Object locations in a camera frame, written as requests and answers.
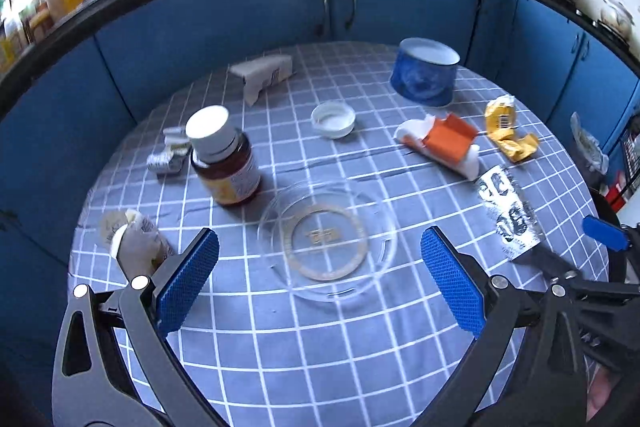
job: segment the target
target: checkered tablecloth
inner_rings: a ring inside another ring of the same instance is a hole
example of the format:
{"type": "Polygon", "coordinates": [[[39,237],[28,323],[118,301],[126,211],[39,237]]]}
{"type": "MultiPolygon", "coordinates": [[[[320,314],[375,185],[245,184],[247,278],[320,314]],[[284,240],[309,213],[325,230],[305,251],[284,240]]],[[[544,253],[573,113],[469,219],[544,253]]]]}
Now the checkered tablecloth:
{"type": "MultiPolygon", "coordinates": [[[[182,329],[169,336],[210,404],[235,427],[408,425],[472,340],[456,325],[420,259],[423,230],[438,225],[487,272],[503,274],[518,287],[542,290],[545,282],[535,269],[505,261],[495,224],[471,183],[394,143],[399,123],[425,115],[424,107],[388,83],[394,48],[331,42],[280,52],[293,56],[296,74],[254,107],[242,101],[242,82],[218,70],[175,93],[130,133],[88,195],[72,247],[70,285],[84,282],[103,291],[126,283],[95,230],[106,210],[140,210],[178,251],[201,227],[211,227],[220,238],[220,261],[182,329]],[[316,136],[311,111],[319,102],[340,99],[356,110],[356,130],[336,141],[316,136]],[[185,124],[212,104],[225,105],[246,131],[262,173],[257,198],[232,210],[212,202],[190,166],[173,178],[156,178],[145,168],[146,156],[163,147],[162,128],[185,124]],[[258,257],[260,214],[277,190],[344,176],[375,185],[393,207],[400,229],[392,267],[380,283],[340,305],[294,298],[258,257]]],[[[502,94],[460,68],[453,103],[435,114],[454,112],[483,130],[486,102],[502,94]]],[[[546,126],[521,103],[517,109],[520,131],[540,137],[539,151],[513,166],[481,134],[476,143],[482,168],[509,166],[551,248],[585,277],[606,279],[606,250],[585,237],[580,225],[582,216],[595,214],[585,183],[546,126]]],[[[117,336],[142,398],[159,408],[126,335],[117,336]]],[[[497,399],[520,341],[515,333],[483,406],[497,399]]]]}

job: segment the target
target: clear glass bowl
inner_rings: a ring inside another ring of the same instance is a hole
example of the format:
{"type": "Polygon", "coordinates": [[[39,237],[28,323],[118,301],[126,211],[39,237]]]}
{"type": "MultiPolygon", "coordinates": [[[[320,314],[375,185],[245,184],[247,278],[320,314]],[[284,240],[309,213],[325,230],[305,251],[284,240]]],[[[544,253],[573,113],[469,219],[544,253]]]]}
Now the clear glass bowl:
{"type": "Polygon", "coordinates": [[[260,255],[302,298],[337,301],[369,288],[397,248],[396,219],[370,184],[303,181],[281,190],[258,225],[260,255]]]}

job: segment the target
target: blue tin can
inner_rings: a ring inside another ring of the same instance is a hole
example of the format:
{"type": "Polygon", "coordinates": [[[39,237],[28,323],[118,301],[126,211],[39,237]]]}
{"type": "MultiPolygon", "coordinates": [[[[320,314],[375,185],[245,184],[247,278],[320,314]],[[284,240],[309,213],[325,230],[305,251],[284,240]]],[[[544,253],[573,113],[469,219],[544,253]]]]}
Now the blue tin can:
{"type": "Polygon", "coordinates": [[[402,96],[429,107],[453,100],[460,55],[441,42],[411,38],[400,42],[391,86],[402,96]]]}

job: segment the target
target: medicine bottle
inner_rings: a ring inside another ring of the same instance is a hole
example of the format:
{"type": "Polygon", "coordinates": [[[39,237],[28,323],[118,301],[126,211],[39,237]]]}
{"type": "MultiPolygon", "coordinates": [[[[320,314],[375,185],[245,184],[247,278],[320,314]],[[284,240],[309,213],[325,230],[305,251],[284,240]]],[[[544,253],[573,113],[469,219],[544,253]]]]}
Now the medicine bottle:
{"type": "Polygon", "coordinates": [[[221,205],[238,204],[253,196],[260,171],[244,132],[229,122],[229,111],[210,105],[188,121],[186,134],[193,145],[191,166],[221,205]]]}

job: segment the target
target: metal screw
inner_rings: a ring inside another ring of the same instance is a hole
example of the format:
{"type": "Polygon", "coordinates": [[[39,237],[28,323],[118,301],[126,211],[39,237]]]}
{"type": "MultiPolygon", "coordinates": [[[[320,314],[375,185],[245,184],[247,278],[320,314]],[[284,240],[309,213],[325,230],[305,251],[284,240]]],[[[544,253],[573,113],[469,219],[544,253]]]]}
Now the metal screw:
{"type": "Polygon", "coordinates": [[[88,291],[89,286],[86,284],[79,284],[74,288],[74,297],[77,297],[78,299],[84,297],[88,291]]]}
{"type": "Polygon", "coordinates": [[[559,284],[551,286],[551,291],[556,297],[564,297],[566,295],[565,289],[559,284]]]}
{"type": "Polygon", "coordinates": [[[494,277],[491,277],[491,284],[494,288],[498,288],[498,290],[504,290],[509,285],[509,281],[507,280],[507,277],[495,275],[494,277]]]}
{"type": "Polygon", "coordinates": [[[145,275],[138,275],[137,277],[133,277],[131,281],[131,287],[134,290],[142,290],[146,288],[146,285],[149,284],[149,277],[145,275]]]}

